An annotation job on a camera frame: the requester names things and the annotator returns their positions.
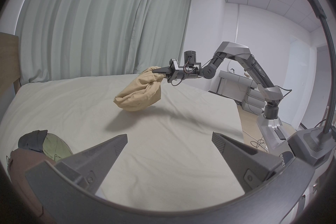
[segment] bed sheet wrinkle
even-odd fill
[[[128,144],[101,185],[108,200],[138,209],[183,211],[244,192],[211,142],[212,132],[243,141],[233,100],[161,83],[161,100],[137,112],[114,97],[135,77],[114,75],[24,85],[0,124],[0,161],[19,138],[47,129],[73,153],[127,134]]]

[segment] wooden floor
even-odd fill
[[[240,105],[237,105],[237,107],[241,121],[241,128],[243,129],[243,131],[247,132],[249,135],[251,135],[253,138],[257,140],[261,139],[262,135],[257,125],[258,116],[243,110]],[[296,132],[296,130],[291,125],[285,122],[283,122],[283,127],[287,130],[289,134],[293,134]],[[244,132],[243,135],[244,135],[244,143],[246,145],[251,145],[251,141],[254,140]]]

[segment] folded garment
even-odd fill
[[[43,152],[54,161],[69,157],[72,151],[58,136],[48,133],[43,142]]]
[[[161,99],[161,82],[165,74],[153,73],[160,67],[152,66],[143,71],[115,98],[115,104],[126,111],[138,111]]]
[[[7,171],[14,189],[18,192],[30,210],[40,218],[43,223],[56,223],[50,214],[43,208],[25,177],[25,172],[27,170],[44,160],[49,161],[51,164],[55,164],[53,160],[49,159],[43,153],[18,148],[10,154]]]
[[[30,149],[32,151],[43,152],[43,142],[47,135],[48,130],[37,130],[31,133],[25,134],[20,137],[17,146],[23,149]]]

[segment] wooden headboard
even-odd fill
[[[19,37],[0,33],[0,96],[11,84],[20,88]]]

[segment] light green curtain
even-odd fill
[[[171,1],[26,0],[16,29],[22,83],[131,74],[168,54],[177,58],[188,6]]]

